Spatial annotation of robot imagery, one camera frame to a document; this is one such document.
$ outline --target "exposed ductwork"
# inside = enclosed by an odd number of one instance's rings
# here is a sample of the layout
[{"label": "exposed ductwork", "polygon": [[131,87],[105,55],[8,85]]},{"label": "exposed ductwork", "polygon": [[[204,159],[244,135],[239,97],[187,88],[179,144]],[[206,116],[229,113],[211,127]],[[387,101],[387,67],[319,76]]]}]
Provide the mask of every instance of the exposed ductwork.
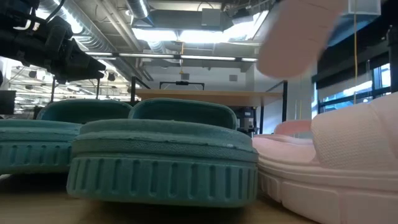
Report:
[{"label": "exposed ductwork", "polygon": [[[51,13],[58,6],[54,0],[41,0],[39,9]],[[83,31],[74,36],[74,38],[81,43],[86,50],[97,51],[97,52],[115,52],[116,48],[111,44],[111,42],[102,34],[102,32],[95,26],[93,21],[80,9],[78,5],[73,0],[66,0],[63,5],[63,10],[57,13],[58,16],[62,17],[66,21],[70,17],[74,18],[80,26],[82,26]],[[111,62],[120,72],[121,75],[130,80],[130,74],[135,74],[138,78],[142,79],[141,74],[139,74],[136,69],[129,65],[126,61],[121,58],[117,58]]]},{"label": "exposed ductwork", "polygon": [[126,0],[127,7],[136,19],[143,19],[149,16],[150,9],[147,0]]}]

